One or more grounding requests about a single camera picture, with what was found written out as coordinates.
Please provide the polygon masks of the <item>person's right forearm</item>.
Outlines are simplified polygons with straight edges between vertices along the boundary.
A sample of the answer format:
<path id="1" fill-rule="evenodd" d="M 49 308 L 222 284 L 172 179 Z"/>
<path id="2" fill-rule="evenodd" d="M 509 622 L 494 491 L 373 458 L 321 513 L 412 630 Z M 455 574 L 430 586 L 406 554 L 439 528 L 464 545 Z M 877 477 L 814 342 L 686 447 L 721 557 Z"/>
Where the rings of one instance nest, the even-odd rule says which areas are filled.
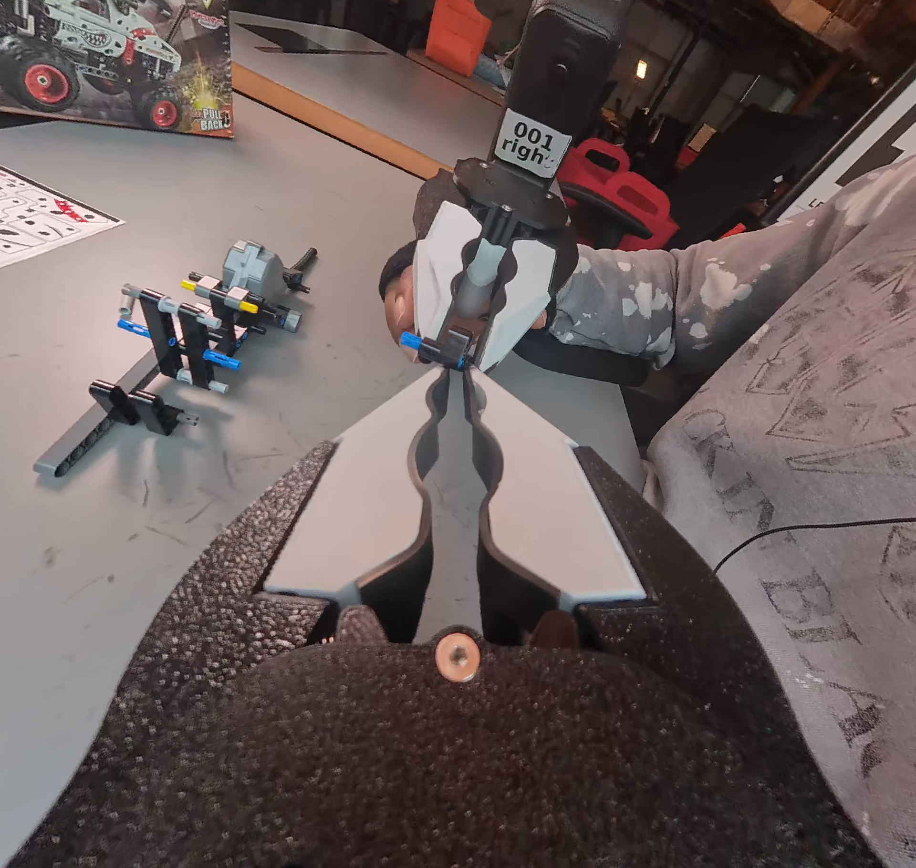
<path id="1" fill-rule="evenodd" d="M 853 194 L 849 186 L 789 221 L 683 249 L 580 245 L 550 333 L 658 370 L 714 372 L 857 234 Z"/>

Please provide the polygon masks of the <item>white sticker sheet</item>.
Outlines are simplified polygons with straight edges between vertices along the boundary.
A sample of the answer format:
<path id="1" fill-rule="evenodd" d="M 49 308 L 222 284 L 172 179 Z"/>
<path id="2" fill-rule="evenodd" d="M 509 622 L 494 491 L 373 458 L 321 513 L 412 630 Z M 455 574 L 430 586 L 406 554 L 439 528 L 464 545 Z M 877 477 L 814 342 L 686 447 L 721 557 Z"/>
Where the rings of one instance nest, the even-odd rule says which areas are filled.
<path id="1" fill-rule="evenodd" d="M 124 222 L 1 166 L 1 267 L 83 241 Z"/>

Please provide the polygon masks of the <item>black beam with blue pins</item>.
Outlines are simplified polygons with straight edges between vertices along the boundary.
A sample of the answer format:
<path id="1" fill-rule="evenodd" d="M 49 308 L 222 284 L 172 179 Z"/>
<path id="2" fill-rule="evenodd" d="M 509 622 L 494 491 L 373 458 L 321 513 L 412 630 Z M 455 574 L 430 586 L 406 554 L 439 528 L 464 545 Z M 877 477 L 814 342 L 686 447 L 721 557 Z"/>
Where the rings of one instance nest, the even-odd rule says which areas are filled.
<path id="1" fill-rule="evenodd" d="M 409 331 L 399 337 L 399 345 L 415 353 L 418 362 L 437 364 L 456 371 L 463 371 L 472 364 L 473 342 L 472 332 L 461 327 L 450 328 L 439 341 Z"/>

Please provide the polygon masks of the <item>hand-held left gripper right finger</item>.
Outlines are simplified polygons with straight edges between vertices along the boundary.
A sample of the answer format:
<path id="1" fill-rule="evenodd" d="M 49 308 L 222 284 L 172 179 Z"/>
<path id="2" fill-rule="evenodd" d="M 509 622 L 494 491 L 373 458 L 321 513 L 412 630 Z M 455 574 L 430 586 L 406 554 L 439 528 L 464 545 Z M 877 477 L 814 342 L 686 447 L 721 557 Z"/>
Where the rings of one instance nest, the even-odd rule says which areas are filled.
<path id="1" fill-rule="evenodd" d="M 645 485 L 620 388 L 534 366 L 464 375 L 480 507 L 485 638 L 519 645 L 552 610 L 647 602 L 614 523 L 614 491 Z"/>

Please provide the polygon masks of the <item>red seat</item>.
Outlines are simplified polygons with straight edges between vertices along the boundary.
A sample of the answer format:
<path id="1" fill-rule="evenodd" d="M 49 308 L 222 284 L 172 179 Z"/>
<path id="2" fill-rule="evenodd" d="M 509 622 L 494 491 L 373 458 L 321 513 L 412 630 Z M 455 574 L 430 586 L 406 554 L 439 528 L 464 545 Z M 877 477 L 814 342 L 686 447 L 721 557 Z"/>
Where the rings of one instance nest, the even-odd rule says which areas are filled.
<path id="1" fill-rule="evenodd" d="M 668 196 L 630 169 L 621 145 L 582 141 L 565 156 L 557 181 L 578 244 L 625 252 L 660 249 L 679 229 Z"/>

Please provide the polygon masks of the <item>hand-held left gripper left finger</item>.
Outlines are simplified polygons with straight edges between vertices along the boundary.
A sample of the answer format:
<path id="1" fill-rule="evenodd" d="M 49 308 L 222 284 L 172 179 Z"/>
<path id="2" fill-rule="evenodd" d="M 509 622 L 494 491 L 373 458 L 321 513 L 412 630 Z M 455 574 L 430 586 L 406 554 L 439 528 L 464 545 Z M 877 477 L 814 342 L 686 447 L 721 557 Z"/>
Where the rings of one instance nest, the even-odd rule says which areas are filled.
<path id="1" fill-rule="evenodd" d="M 429 492 L 449 373 L 433 369 L 334 442 L 264 578 L 264 592 L 373 610 L 410 644 L 432 570 Z"/>

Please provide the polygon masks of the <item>black grey brick chassis assembly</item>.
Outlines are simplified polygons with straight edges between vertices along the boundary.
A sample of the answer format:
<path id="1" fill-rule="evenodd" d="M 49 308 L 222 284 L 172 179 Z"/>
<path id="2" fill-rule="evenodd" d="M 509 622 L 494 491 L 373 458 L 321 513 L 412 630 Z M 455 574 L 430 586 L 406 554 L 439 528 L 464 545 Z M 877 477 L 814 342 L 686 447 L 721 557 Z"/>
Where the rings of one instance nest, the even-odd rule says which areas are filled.
<path id="1" fill-rule="evenodd" d="M 233 244 L 218 276 L 189 273 L 181 289 L 196 301 L 174 300 L 150 288 L 125 284 L 117 327 L 148 341 L 148 352 L 118 381 L 92 381 L 94 405 L 33 464 L 39 476 L 61 478 L 116 427 L 144 427 L 160 437 L 179 426 L 195 426 L 198 416 L 167 404 L 149 390 L 158 378 L 224 394 L 219 371 L 238 371 L 237 353 L 254 336 L 276 329 L 295 333 L 302 311 L 283 299 L 308 295 L 305 277 L 318 259 L 310 248 L 286 266 L 266 246 L 241 240 Z"/>

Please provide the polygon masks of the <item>toy truck box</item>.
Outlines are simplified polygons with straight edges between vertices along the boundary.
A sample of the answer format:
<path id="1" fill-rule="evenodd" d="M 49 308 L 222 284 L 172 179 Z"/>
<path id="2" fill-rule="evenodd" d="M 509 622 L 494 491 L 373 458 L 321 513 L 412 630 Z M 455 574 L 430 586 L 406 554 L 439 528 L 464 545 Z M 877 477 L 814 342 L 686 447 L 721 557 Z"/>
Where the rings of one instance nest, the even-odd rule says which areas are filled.
<path id="1" fill-rule="evenodd" d="M 1 0 L 1 108 L 235 134 L 229 0 Z"/>

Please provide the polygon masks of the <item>person's right hand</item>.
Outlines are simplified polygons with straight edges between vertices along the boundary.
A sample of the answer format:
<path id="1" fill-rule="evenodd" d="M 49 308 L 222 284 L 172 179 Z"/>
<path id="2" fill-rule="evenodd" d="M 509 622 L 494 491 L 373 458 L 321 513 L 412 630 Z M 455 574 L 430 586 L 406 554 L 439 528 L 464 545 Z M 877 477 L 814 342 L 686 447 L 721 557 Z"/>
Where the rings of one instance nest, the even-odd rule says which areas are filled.
<path id="1" fill-rule="evenodd" d="M 388 284 L 385 290 L 384 310 L 385 323 L 395 345 L 409 362 L 418 364 L 417 351 L 401 343 L 401 337 L 405 332 L 416 332 L 413 267 L 406 267 Z"/>

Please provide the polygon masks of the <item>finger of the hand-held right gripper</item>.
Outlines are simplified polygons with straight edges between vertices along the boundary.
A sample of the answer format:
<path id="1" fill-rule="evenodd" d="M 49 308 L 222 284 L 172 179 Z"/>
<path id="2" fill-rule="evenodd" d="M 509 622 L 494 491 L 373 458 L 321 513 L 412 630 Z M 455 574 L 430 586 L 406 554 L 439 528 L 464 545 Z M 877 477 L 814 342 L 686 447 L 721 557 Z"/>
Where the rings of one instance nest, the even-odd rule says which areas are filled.
<path id="1" fill-rule="evenodd" d="M 514 241 L 498 267 L 487 325 L 475 349 L 475 366 L 489 372 L 514 349 L 551 300 L 557 253 L 538 240 Z"/>
<path id="2" fill-rule="evenodd" d="M 478 245 L 478 221 L 469 210 L 445 201 L 427 235 L 416 245 L 413 263 L 414 330 L 444 341 L 461 321 L 478 319 L 478 288 L 466 281 L 464 250 Z"/>

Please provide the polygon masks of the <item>person's grey printed sweatshirt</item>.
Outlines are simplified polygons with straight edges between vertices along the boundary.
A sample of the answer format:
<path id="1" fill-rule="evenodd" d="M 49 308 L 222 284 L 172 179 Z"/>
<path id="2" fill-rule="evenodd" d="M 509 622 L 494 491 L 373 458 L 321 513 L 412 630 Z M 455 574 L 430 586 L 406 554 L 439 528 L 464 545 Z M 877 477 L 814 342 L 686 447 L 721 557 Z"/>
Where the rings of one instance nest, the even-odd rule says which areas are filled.
<path id="1" fill-rule="evenodd" d="M 718 577 L 864 842 L 914 866 L 914 157 L 849 186 L 857 234 L 649 457 L 667 518 L 711 568 L 781 530 Z"/>

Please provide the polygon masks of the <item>white framed sign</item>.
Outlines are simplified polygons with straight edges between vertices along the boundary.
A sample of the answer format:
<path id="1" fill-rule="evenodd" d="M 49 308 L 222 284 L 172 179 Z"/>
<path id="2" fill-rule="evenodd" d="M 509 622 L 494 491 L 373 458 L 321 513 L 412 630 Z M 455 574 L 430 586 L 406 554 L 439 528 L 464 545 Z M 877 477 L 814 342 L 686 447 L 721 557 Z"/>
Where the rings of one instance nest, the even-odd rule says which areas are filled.
<path id="1" fill-rule="evenodd" d="M 856 179 L 915 153 L 915 68 L 912 66 L 771 207 L 770 225 L 813 209 Z"/>

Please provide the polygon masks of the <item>grey table with wooden edge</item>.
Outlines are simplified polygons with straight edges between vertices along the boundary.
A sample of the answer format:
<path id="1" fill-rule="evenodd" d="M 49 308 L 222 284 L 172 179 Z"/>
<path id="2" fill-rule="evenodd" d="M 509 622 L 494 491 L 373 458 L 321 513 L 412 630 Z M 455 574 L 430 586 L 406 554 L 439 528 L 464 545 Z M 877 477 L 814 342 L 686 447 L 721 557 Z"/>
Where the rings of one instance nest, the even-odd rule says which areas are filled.
<path id="1" fill-rule="evenodd" d="M 352 30 L 231 11 L 233 89 L 421 179 L 483 159 L 502 98 Z"/>

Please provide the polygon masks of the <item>grey desk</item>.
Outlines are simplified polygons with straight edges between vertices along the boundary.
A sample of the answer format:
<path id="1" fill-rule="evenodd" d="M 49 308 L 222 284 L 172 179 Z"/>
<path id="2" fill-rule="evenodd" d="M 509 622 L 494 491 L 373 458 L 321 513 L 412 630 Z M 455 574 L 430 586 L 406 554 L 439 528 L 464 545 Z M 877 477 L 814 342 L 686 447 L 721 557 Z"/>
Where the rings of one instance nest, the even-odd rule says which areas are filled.
<path id="1" fill-rule="evenodd" d="M 125 221 L 2 270 L 2 862 L 38 826 L 94 740 L 141 636 L 212 539 L 312 447 L 338 436 L 418 376 L 387 339 L 376 281 L 410 237 L 418 181 L 264 106 L 236 101 L 233 141 L 48 122 L 2 131 L 2 163 Z M 31 470 L 90 404 L 96 373 L 131 365 L 137 338 L 114 331 L 125 280 L 171 290 L 186 269 L 219 265 L 236 239 L 298 258 L 316 245 L 316 294 L 304 331 L 243 351 L 226 397 L 168 386 L 200 428 L 161 439 L 119 427 L 73 473 Z M 256 636 L 229 615 L 233 648 L 261 656 L 272 697 L 292 669 L 300 708 L 258 710 L 229 688 L 237 656 L 190 644 L 220 626 L 194 601 L 177 621 L 177 655 L 143 652 L 127 702 L 156 713 L 179 691 L 178 792 L 150 789 L 151 816 L 124 816 L 126 782 L 160 746 L 135 721 L 125 779 L 90 764 L 89 800 L 50 829 L 26 866 L 510 866 L 560 863 L 533 830 L 528 792 L 486 793 L 476 765 L 509 765 L 487 725 L 462 712 L 483 698 L 447 683 L 417 649 L 297 652 L 320 606 L 287 606 Z"/>

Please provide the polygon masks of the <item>orange container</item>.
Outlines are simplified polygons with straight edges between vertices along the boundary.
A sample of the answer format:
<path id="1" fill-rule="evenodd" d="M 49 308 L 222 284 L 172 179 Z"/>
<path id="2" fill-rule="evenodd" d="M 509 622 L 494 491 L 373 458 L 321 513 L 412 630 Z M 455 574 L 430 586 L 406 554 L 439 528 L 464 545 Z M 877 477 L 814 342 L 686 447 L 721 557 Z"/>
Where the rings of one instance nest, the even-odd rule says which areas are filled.
<path id="1" fill-rule="evenodd" d="M 475 72 L 485 47 L 491 20 L 473 0 L 435 0 L 425 56 L 464 78 Z"/>

